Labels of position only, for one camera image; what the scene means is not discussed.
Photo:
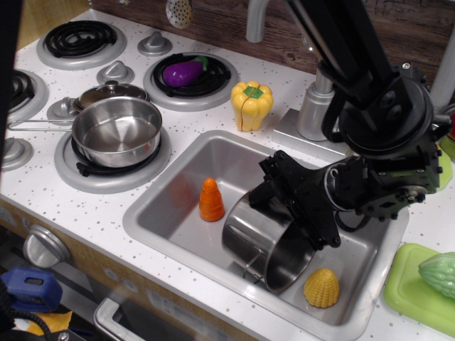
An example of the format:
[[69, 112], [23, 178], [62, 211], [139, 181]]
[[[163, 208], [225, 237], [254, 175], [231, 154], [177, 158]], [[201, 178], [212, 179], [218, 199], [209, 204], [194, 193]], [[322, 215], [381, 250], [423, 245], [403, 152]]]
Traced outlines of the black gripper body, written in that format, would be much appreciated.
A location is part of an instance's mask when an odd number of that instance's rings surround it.
[[280, 185], [276, 198], [294, 219], [292, 239], [304, 239], [310, 247], [319, 251], [326, 245], [337, 248], [341, 244], [339, 229], [355, 232], [366, 226], [366, 217], [350, 227], [340, 217], [341, 212], [352, 209], [336, 202], [334, 176], [342, 163], [320, 169], [308, 169], [283, 151], [277, 151], [259, 163], [264, 172], [264, 182]]

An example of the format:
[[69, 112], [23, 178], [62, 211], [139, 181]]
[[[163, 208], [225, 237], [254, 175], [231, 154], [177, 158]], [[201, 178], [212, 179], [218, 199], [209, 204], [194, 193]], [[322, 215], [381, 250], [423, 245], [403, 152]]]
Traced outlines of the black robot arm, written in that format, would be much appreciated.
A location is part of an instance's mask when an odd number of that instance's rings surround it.
[[335, 86], [322, 123], [351, 157], [317, 170], [283, 151], [261, 162], [251, 208], [278, 200], [315, 250], [341, 243], [341, 212], [394, 220], [440, 185], [437, 141], [451, 131], [434, 115], [419, 73], [391, 65], [361, 1], [288, 1], [287, 8]]

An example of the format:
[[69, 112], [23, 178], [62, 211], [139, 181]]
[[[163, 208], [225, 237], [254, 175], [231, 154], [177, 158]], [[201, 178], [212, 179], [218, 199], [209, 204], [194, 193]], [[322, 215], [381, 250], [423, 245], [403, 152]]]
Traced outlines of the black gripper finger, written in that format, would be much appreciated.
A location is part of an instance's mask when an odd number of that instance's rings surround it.
[[256, 207], [270, 201], [277, 196], [280, 191], [280, 185], [273, 181], [266, 181], [258, 185], [249, 193], [249, 203], [251, 207]]

